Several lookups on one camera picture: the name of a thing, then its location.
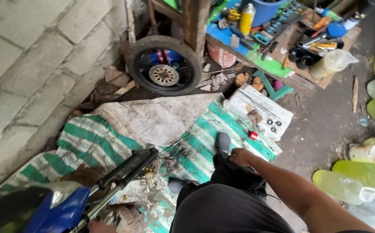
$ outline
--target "person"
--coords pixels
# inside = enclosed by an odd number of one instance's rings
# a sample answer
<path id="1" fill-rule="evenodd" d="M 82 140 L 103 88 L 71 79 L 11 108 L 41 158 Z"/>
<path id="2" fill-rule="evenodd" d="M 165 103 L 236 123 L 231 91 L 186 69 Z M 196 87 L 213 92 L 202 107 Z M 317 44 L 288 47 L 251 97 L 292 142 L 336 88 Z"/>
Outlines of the person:
<path id="1" fill-rule="evenodd" d="M 244 148 L 235 148 L 228 156 L 229 145 L 229 136 L 220 133 L 209 182 L 169 182 L 170 190 L 179 193 L 171 233 L 293 233 L 266 203 L 266 183 L 310 233 L 375 233 L 303 177 Z"/>

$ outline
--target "human arm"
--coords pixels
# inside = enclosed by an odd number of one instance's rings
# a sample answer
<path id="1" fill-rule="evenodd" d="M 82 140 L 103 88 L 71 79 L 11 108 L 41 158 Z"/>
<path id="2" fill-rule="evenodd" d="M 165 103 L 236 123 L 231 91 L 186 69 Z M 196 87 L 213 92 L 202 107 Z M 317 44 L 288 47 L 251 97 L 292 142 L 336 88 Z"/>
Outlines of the human arm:
<path id="1" fill-rule="evenodd" d="M 253 167 L 285 205 L 298 215 L 310 233 L 336 233 L 344 230 L 375 230 L 345 211 L 335 200 L 303 177 L 277 167 L 244 148 L 232 150 L 230 161 Z"/>

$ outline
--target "yellow spray can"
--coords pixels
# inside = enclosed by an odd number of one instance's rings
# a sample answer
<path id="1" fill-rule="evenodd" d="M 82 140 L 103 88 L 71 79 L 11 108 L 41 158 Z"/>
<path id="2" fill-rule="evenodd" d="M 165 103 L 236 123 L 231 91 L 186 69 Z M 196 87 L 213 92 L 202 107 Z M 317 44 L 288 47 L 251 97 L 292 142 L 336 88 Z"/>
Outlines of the yellow spray can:
<path id="1" fill-rule="evenodd" d="M 245 7 L 241 14 L 241 21 L 239 23 L 239 30 L 244 35 L 249 33 L 251 30 L 252 21 L 254 20 L 254 6 L 252 3 L 248 3 L 247 7 Z"/>

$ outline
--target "blue cap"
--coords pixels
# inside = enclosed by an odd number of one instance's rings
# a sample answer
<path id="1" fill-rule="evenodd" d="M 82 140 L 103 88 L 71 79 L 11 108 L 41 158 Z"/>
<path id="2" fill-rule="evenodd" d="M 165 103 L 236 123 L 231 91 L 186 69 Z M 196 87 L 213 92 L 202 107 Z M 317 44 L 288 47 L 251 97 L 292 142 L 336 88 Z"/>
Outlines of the blue cap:
<path id="1" fill-rule="evenodd" d="M 344 36 L 346 32 L 346 27 L 341 23 L 331 23 L 327 27 L 327 35 L 331 37 Z"/>

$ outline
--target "motorcycle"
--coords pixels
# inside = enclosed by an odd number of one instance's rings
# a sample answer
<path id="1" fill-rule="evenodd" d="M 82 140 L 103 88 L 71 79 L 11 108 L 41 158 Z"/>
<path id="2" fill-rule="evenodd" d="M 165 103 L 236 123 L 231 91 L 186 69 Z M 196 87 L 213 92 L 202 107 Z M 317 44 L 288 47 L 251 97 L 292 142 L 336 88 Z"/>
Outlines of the motorcycle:
<path id="1" fill-rule="evenodd" d="M 88 203 L 91 195 L 105 190 L 119 172 L 128 169 L 143 153 L 149 154 L 122 179 L 115 180 L 116 186 L 101 200 Z M 74 181 L 16 188 L 0 197 L 0 233 L 78 233 L 157 155 L 154 148 L 132 151 L 128 159 L 91 188 Z"/>

